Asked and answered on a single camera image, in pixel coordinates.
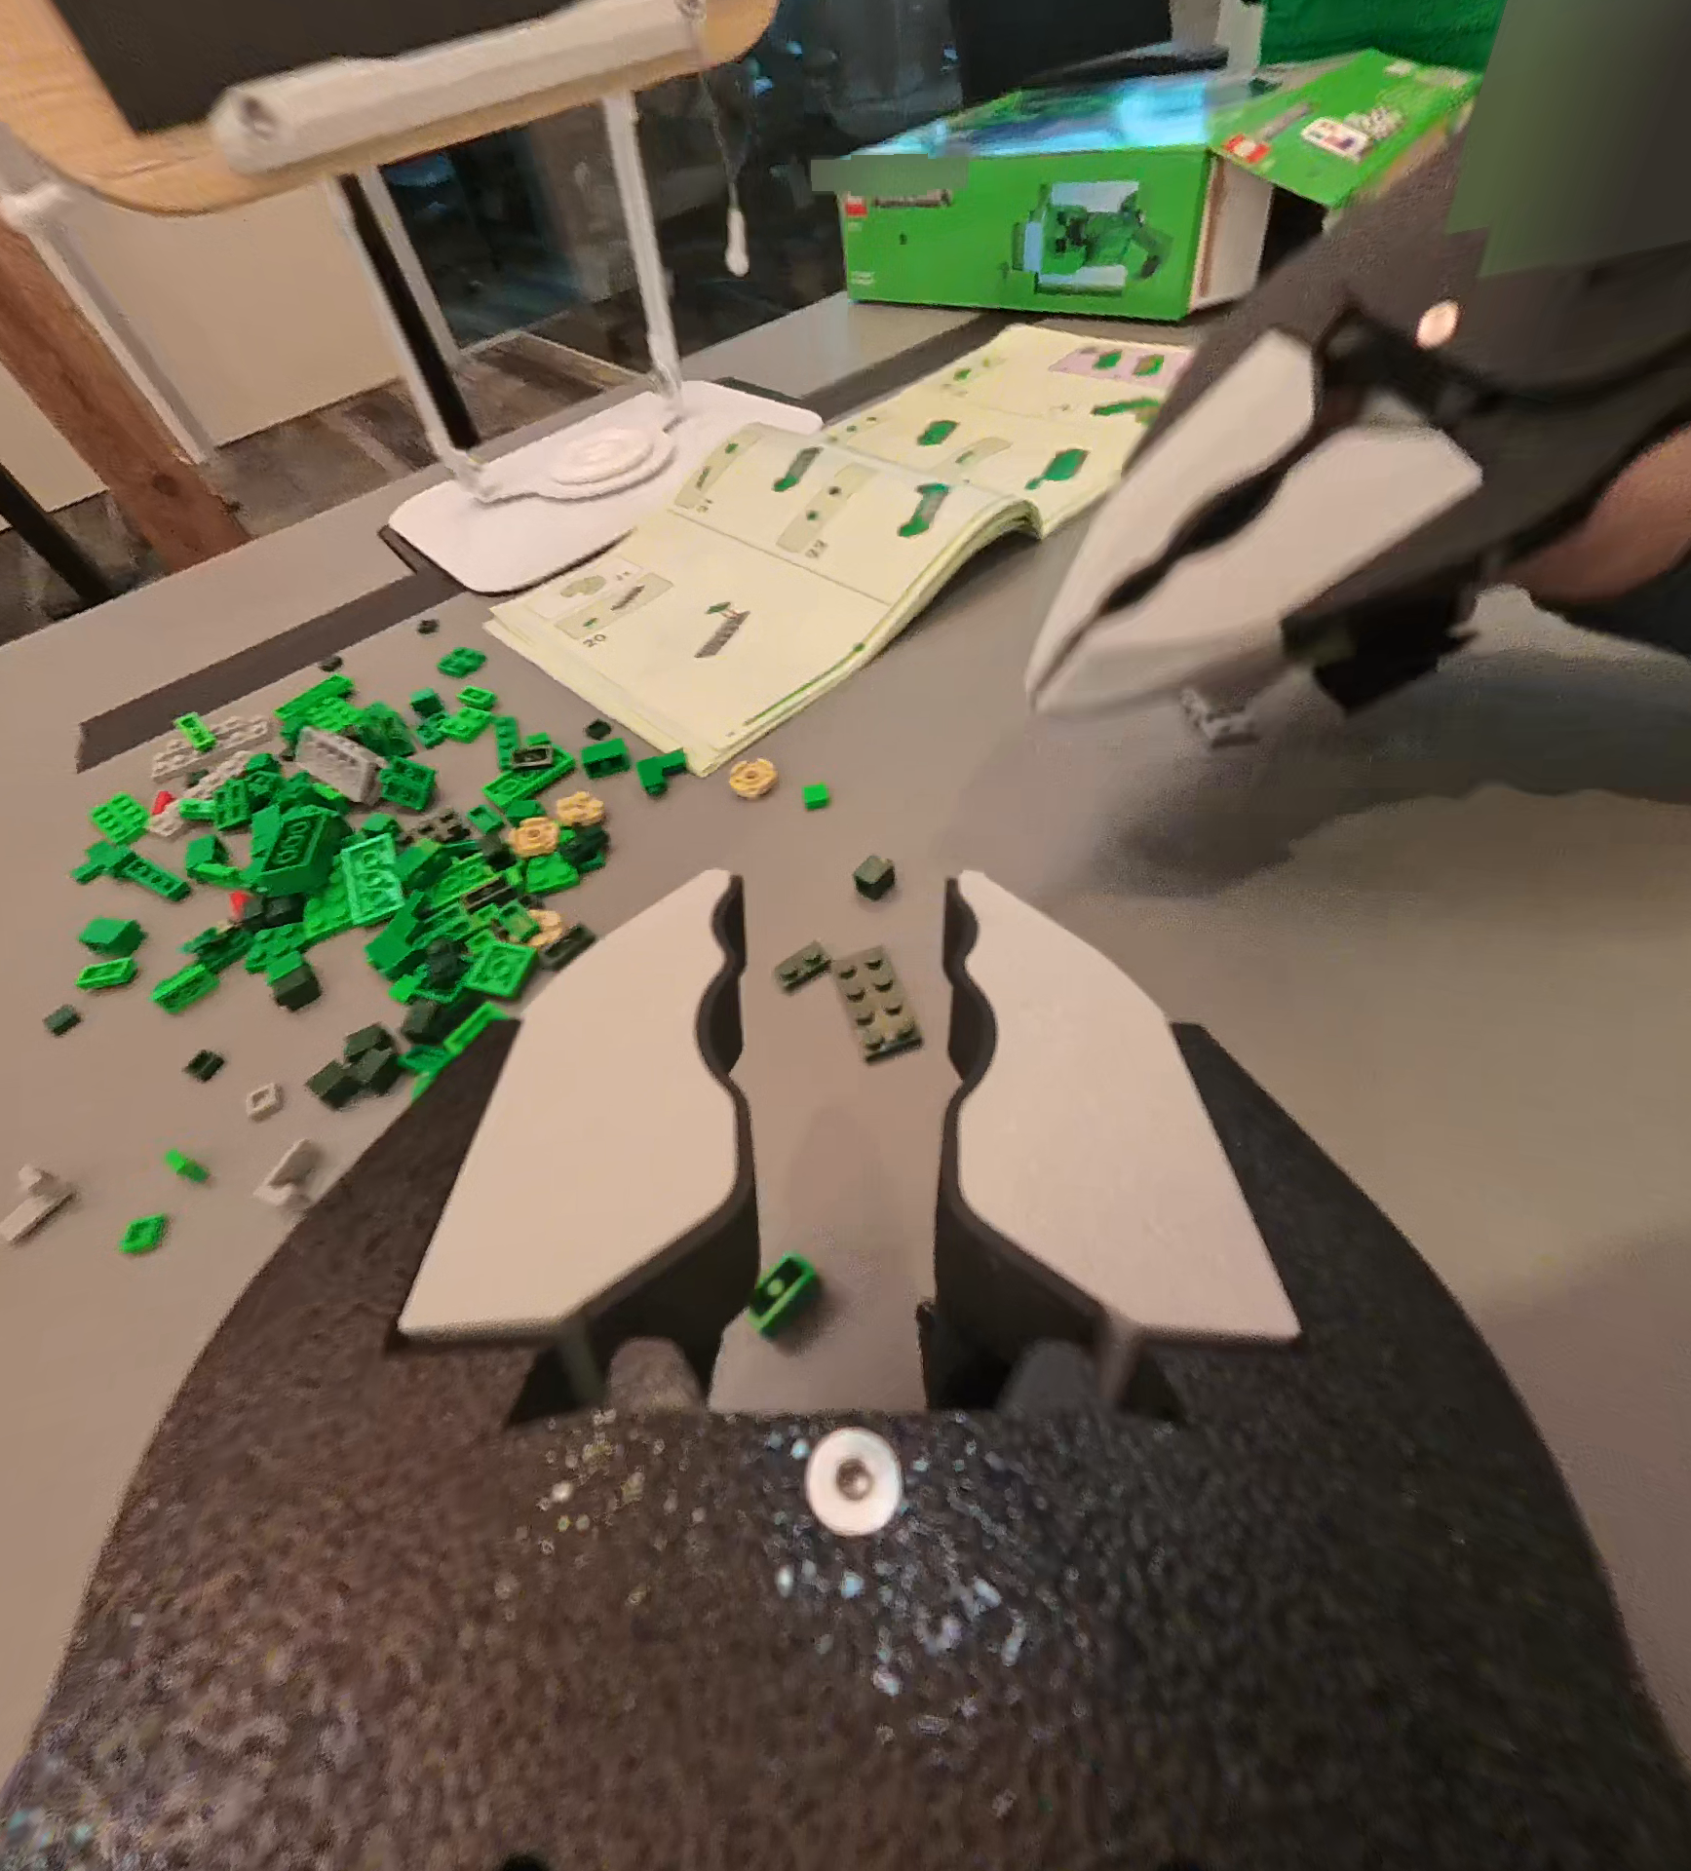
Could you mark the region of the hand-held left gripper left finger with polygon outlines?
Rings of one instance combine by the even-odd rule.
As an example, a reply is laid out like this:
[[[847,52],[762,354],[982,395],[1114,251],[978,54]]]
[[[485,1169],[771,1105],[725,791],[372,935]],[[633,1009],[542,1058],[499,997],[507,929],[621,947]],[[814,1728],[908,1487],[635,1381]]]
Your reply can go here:
[[[394,1325],[399,1354],[530,1352],[528,1405],[707,1405],[762,1274],[734,1079],[744,882],[703,869],[520,1021]]]

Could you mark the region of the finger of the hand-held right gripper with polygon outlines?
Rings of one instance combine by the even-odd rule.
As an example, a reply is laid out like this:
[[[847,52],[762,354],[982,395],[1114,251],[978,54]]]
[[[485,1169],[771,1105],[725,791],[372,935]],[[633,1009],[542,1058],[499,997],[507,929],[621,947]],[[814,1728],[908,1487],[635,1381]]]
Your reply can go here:
[[[1278,621],[1214,596],[1210,549],[1186,549],[1184,530],[1284,465],[1315,407],[1317,366],[1299,339],[1264,333],[1225,364],[1198,350],[1050,600],[1025,670],[1036,713],[1085,717],[1186,689],[1241,707],[1284,674]]]
[[[1288,615],[1479,485],[1479,467],[1442,432],[1340,430],[1292,465],[1231,536],[1190,549],[1210,549],[1212,594],[1247,598],[1278,621],[1284,649]]]

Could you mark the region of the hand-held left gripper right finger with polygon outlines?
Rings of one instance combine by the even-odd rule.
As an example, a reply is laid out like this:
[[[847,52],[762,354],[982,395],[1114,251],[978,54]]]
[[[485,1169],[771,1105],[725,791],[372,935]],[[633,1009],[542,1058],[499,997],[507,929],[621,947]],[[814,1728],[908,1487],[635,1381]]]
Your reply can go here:
[[[1130,1399],[1163,1344],[1284,1348],[1301,1321],[1161,1005],[1050,914],[945,888],[951,1066],[935,1323],[1003,1383],[1038,1344]]]

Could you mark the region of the dark green brick plate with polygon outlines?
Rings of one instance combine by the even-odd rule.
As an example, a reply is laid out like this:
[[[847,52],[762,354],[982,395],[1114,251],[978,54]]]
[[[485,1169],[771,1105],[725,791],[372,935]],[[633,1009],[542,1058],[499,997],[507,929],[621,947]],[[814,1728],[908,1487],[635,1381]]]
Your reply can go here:
[[[863,1062],[898,1058],[923,1044],[902,970],[884,945],[836,953],[830,978]]]

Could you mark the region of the pile of green toy bricks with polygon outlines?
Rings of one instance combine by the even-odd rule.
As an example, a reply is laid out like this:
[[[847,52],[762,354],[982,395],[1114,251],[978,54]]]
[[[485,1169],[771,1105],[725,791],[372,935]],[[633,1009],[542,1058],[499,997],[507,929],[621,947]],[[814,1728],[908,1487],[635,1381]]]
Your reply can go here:
[[[216,900],[152,984],[168,1015],[199,1007],[230,970],[255,978],[279,1011],[306,1013],[325,988],[320,953],[353,941],[390,1011],[308,1075],[329,1110],[401,1081],[427,1089],[538,972],[594,939],[555,900],[606,867],[608,816],[565,828],[546,857],[520,859],[507,838],[627,769],[623,744],[596,725],[577,756],[524,730],[479,672],[434,672],[440,684],[401,707],[364,695],[341,668],[273,713],[179,715],[154,752],[156,793],[95,804],[70,871],[76,884],[115,882],[162,906]],[[569,933],[528,947],[528,908],[565,916]]]

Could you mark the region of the grey desk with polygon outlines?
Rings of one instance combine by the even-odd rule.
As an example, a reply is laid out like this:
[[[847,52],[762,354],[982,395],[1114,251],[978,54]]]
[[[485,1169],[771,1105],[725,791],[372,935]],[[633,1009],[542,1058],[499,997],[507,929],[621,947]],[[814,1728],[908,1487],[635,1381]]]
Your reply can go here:
[[[64,877],[80,725],[136,709],[399,578],[380,500],[0,649],[0,1220],[37,1163],[78,1196],[0,1241],[0,1779],[146,1430],[279,1218],[238,1190],[329,1011],[232,986],[197,1017],[142,988],[41,1017],[109,896]],[[1202,1021],[1399,1224],[1483,1327],[1598,1533],[1691,1756],[1691,666],[1512,596],[1451,672],[1356,721],[1270,713],[1202,752],[1169,717],[1027,721],[1019,662],[1073,537],[997,549],[900,649],[773,742],[834,806],[635,801],[623,914],[705,863],[748,886],[760,962],[834,923],[921,941],[945,1009],[943,873],[974,867]],[[883,900],[853,869],[896,865]]]

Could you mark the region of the white desk lamp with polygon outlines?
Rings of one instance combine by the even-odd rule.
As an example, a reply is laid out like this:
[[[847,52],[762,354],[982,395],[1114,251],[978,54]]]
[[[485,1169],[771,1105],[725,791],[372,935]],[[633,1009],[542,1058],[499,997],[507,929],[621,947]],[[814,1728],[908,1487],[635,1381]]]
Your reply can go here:
[[[228,87],[208,134],[238,175],[298,169],[351,175],[378,144],[421,146],[448,124],[505,113],[526,124],[571,93],[598,99],[625,233],[637,270],[653,385],[581,415],[493,460],[454,436],[401,311],[386,304],[390,337],[448,479],[390,516],[390,532],[475,596],[508,596],[608,549],[647,512],[670,502],[713,446],[750,422],[809,436],[807,407],[736,385],[688,380],[676,348],[653,202],[643,169],[639,70],[705,68],[717,50],[715,3],[592,2],[388,58],[325,58]]]

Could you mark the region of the person's right hand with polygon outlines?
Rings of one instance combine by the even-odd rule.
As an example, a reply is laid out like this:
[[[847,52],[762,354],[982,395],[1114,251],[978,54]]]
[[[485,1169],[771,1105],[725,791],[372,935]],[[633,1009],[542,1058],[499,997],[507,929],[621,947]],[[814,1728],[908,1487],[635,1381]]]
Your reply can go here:
[[[1543,610],[1603,606],[1691,553],[1691,424],[1636,456],[1566,534],[1512,563],[1506,582]]]

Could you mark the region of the green toy brick box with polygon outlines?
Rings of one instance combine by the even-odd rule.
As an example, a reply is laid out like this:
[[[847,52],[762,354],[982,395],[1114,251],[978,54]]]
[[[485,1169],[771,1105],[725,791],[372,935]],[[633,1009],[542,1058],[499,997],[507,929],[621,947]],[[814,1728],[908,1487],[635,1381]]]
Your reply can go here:
[[[1019,89],[812,169],[857,302],[1181,323],[1457,132],[1477,72],[1360,50]]]

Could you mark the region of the pale green instruction booklet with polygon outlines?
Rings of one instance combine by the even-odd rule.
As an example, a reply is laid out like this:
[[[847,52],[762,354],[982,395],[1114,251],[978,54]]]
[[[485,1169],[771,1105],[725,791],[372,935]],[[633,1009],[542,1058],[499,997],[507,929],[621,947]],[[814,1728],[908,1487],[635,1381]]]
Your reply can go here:
[[[984,551],[1112,493],[1190,354],[1013,323],[818,432],[748,422],[487,631],[703,777],[879,656]]]

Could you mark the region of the curved plywood panel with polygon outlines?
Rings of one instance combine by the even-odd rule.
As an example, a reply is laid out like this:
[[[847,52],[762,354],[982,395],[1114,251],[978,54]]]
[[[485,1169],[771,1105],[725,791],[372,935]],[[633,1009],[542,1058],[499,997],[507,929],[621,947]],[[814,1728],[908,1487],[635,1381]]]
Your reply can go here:
[[[0,3],[0,126],[113,204],[205,216],[721,66],[773,9]]]

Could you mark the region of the wooden post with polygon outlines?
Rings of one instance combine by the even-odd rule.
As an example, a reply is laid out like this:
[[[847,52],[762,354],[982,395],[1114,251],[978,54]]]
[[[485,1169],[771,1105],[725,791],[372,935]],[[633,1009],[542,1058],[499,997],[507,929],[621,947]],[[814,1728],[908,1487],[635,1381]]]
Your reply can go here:
[[[0,214],[0,362],[168,571],[249,541],[33,245]]]

